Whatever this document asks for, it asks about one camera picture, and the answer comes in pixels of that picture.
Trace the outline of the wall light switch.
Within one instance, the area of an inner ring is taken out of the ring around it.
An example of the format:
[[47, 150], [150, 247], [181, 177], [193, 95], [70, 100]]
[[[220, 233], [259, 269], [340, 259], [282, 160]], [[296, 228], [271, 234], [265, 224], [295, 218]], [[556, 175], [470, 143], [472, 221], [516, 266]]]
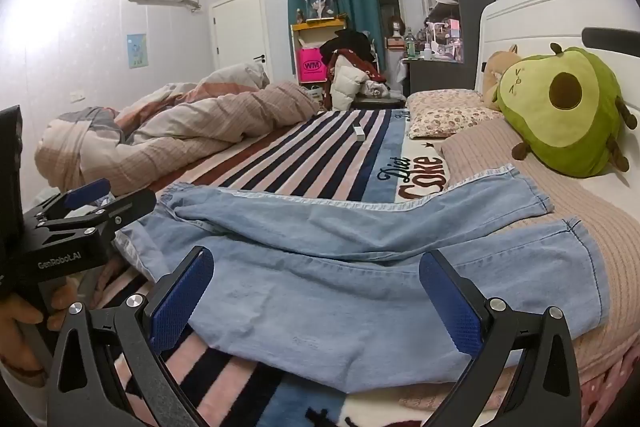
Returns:
[[84, 92], [82, 91], [73, 91], [70, 92], [70, 101], [72, 103], [77, 103], [85, 100]]

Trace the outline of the pink shopping bag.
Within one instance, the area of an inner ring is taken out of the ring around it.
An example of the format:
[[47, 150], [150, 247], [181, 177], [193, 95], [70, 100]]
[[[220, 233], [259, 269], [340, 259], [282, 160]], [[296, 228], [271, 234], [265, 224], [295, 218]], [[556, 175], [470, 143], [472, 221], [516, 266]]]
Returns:
[[326, 81], [326, 65], [322, 62], [319, 48], [297, 51], [297, 76], [300, 83]]

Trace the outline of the light blue denim pants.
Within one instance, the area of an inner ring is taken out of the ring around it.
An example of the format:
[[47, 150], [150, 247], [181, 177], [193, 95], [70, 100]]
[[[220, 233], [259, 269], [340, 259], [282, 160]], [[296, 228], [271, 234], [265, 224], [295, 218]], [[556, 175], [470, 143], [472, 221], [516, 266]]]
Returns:
[[601, 251], [582, 222], [552, 212], [509, 165], [402, 204], [176, 183], [115, 243], [152, 280], [207, 248], [214, 277], [190, 318], [201, 340], [360, 392], [454, 381], [468, 361], [420, 283], [429, 251], [518, 311], [560, 308], [573, 336], [603, 324]]

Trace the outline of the mannequin head with wig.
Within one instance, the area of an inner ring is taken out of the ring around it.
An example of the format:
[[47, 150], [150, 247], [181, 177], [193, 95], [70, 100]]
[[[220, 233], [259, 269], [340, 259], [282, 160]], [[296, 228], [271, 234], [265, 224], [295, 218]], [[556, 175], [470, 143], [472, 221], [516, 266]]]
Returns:
[[390, 38], [399, 39], [405, 35], [406, 25], [400, 16], [392, 15], [387, 21], [387, 31]]

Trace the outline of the blue wall poster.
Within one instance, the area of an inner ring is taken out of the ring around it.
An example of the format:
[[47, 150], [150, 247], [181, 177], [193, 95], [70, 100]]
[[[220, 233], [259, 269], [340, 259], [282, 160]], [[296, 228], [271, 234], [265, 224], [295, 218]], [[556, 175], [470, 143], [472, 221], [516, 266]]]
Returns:
[[130, 69], [149, 65], [147, 42], [148, 39], [145, 34], [132, 34], [127, 36], [128, 67]]

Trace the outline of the pink striped crumpled duvet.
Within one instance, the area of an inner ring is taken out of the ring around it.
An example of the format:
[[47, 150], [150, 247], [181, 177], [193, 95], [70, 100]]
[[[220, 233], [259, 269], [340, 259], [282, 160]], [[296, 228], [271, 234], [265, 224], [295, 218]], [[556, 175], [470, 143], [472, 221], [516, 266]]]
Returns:
[[88, 107], [51, 120], [35, 165], [62, 192], [105, 179], [115, 195], [146, 187], [246, 138], [306, 122], [319, 103], [258, 63], [169, 83], [122, 110]]

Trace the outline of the dark grey desk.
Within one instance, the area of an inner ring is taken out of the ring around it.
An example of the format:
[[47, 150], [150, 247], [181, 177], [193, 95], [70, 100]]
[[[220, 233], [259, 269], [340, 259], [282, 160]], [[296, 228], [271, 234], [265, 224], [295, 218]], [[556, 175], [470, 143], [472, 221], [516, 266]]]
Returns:
[[463, 63], [424, 61], [406, 58], [407, 75], [402, 82], [402, 94], [442, 89], [475, 89], [475, 69]]

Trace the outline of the tan bear plush toy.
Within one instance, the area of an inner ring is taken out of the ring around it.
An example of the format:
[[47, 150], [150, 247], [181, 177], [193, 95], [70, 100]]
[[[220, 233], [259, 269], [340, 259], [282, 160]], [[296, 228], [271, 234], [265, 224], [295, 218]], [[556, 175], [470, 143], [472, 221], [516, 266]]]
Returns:
[[521, 57], [516, 44], [505, 51], [497, 51], [488, 58], [483, 69], [483, 103], [486, 107], [500, 110], [497, 102], [498, 84], [503, 74], [519, 61]]

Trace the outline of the striped Diet Coke blanket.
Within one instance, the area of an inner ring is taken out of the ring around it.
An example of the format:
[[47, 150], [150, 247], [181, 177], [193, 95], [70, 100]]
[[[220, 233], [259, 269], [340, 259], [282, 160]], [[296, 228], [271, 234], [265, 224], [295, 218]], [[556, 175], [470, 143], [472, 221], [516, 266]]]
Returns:
[[[356, 140], [360, 126], [367, 139]], [[311, 198], [407, 202], [449, 183], [435, 140], [410, 139], [403, 109], [326, 113], [291, 129], [246, 139], [164, 176], [175, 181]], [[185, 329], [163, 359], [212, 426], [417, 426], [424, 410], [402, 403], [400, 388], [344, 393], [226, 355]]]

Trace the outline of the floral pillow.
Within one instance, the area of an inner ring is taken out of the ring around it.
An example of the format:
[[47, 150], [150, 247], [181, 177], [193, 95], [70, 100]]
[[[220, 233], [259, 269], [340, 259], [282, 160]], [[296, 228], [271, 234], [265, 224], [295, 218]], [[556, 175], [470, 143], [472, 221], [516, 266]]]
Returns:
[[407, 98], [411, 139], [446, 139], [502, 114], [487, 107], [473, 90], [442, 89], [413, 93]]

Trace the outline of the white door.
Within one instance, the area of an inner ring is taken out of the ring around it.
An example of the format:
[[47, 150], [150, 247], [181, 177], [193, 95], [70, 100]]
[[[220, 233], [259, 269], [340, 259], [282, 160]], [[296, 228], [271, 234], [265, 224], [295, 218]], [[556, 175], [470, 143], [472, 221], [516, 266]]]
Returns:
[[264, 0], [221, 0], [209, 7], [214, 64], [262, 65], [272, 77]]

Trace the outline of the glass display case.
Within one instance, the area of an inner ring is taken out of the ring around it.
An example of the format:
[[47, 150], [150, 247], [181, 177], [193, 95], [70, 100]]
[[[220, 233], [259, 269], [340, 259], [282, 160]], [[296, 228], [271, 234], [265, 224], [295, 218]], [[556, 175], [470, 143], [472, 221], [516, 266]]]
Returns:
[[334, 0], [304, 0], [306, 20], [333, 20], [336, 17]]

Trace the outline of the pile of clothes on chair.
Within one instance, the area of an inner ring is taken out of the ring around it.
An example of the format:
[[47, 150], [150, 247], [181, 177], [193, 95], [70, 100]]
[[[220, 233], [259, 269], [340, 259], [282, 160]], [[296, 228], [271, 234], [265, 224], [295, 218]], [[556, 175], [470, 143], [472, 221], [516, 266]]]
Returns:
[[378, 70], [378, 60], [366, 32], [337, 30], [332, 39], [320, 46], [320, 55], [326, 66], [333, 110], [349, 110], [360, 98], [390, 98], [390, 88]]

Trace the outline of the yellow white shelf unit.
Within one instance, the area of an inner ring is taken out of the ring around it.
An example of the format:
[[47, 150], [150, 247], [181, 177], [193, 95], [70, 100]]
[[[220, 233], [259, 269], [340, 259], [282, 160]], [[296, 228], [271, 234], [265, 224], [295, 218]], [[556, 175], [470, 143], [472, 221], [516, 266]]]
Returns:
[[293, 56], [295, 58], [295, 75], [297, 76], [297, 51], [306, 48], [321, 48], [322, 44], [336, 37], [339, 30], [347, 26], [344, 18], [333, 20], [310, 20], [305, 23], [296, 23], [290, 26]]

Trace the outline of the green avocado plush toy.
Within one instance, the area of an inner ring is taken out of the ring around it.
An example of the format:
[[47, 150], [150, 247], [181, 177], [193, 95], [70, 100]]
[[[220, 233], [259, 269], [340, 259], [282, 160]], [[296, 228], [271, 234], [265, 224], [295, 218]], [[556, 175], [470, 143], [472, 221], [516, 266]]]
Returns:
[[534, 155], [549, 169], [584, 179], [605, 167], [629, 170], [618, 136], [634, 130], [620, 84], [600, 57], [578, 46], [550, 44], [549, 54], [522, 58], [497, 82], [495, 100], [520, 137], [511, 155]]

